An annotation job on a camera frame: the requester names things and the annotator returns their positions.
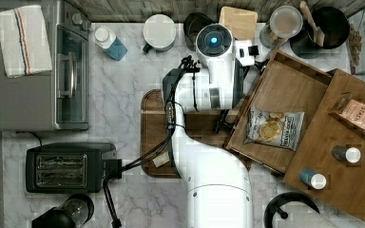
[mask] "coffee mug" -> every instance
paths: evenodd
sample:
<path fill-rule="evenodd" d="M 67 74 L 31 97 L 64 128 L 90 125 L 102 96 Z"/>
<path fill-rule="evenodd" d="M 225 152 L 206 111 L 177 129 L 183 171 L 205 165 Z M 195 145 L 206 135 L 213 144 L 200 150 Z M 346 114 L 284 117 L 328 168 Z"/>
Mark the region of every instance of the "coffee mug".
<path fill-rule="evenodd" d="M 157 51 L 171 49 L 176 40 L 177 30 L 173 20 L 166 15 L 156 14 L 149 17 L 144 23 L 144 53 L 152 48 Z"/>

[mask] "toaster oven door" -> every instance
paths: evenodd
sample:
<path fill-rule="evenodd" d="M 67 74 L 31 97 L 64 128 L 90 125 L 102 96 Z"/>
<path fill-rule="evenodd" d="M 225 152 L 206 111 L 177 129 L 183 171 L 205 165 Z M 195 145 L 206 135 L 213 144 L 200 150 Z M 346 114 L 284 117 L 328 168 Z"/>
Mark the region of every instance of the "toaster oven door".
<path fill-rule="evenodd" d="M 56 126 L 87 129 L 87 40 L 57 27 Z"/>

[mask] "wooden tray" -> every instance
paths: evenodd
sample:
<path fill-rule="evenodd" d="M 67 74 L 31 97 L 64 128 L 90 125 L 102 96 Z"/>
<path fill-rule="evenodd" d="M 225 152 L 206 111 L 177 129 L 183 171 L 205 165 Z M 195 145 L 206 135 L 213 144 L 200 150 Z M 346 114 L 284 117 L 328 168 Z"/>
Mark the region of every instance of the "wooden tray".
<path fill-rule="evenodd" d="M 245 104 L 228 149 L 237 151 L 273 171 L 284 174 L 296 152 L 257 143 L 244 143 L 251 105 L 264 111 L 305 112 L 302 137 L 313 120 L 332 76 L 313 66 L 299 62 L 279 50 L 263 72 L 258 87 Z"/>
<path fill-rule="evenodd" d="M 240 108 L 245 99 L 248 100 L 248 96 L 243 96 L 241 102 L 234 109 L 230 110 L 226 121 L 233 122 L 236 116 L 242 113 L 243 110 L 240 110 Z M 144 155 L 165 138 L 164 104 L 159 89 L 151 90 L 144 95 L 141 111 L 141 155 Z M 187 135 L 201 143 L 224 147 L 230 138 L 230 132 L 222 129 L 219 134 L 214 133 L 216 122 L 220 117 L 220 111 L 186 114 L 185 128 Z M 232 153 L 241 159 L 247 169 L 250 168 L 251 161 L 248 158 L 236 152 Z M 151 177 L 178 178 L 171 167 L 170 161 L 158 168 L 151 161 L 149 164 L 143 165 L 142 169 Z"/>

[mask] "white bottle cap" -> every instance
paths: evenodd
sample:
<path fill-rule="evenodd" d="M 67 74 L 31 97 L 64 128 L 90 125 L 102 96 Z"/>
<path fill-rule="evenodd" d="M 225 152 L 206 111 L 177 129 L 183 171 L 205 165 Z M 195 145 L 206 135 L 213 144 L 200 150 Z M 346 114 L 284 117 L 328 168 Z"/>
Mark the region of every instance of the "white bottle cap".
<path fill-rule="evenodd" d="M 350 163 L 359 162 L 360 157 L 360 150 L 357 148 L 351 147 L 346 151 L 346 160 Z"/>
<path fill-rule="evenodd" d="M 327 184 L 327 180 L 325 179 L 325 177 L 321 174 L 315 174 L 312 178 L 311 178 L 311 185 L 315 188 L 315 189 L 323 189 L 325 187 L 325 185 Z"/>
<path fill-rule="evenodd" d="M 100 26 L 94 32 L 94 43 L 103 49 L 109 48 L 116 38 L 115 33 L 105 26 Z"/>
<path fill-rule="evenodd" d="M 105 28 L 98 28 L 96 33 L 94 33 L 96 40 L 99 42 L 104 42 L 108 39 L 108 31 Z"/>

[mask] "toaster oven handle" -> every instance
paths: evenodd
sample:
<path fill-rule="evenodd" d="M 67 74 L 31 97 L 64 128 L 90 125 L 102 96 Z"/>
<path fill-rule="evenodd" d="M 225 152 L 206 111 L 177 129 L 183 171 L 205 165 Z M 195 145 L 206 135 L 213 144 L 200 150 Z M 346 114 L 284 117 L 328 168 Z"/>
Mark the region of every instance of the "toaster oven handle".
<path fill-rule="evenodd" d="M 66 77 L 64 75 L 64 80 L 67 80 L 68 88 L 64 88 L 63 91 L 60 91 L 60 98 L 75 98 L 76 97 L 76 85 L 78 78 L 78 71 L 76 66 L 76 54 L 74 52 L 69 52 L 68 56 L 64 56 L 63 54 L 58 55 L 59 62 L 68 61 L 69 65 L 69 75 Z"/>
<path fill-rule="evenodd" d="M 76 85 L 78 78 L 78 70 L 76 68 L 76 54 L 74 52 L 69 53 L 69 68 L 70 68 L 70 77 L 68 77 L 69 81 L 69 98 L 74 98 L 76 96 Z"/>

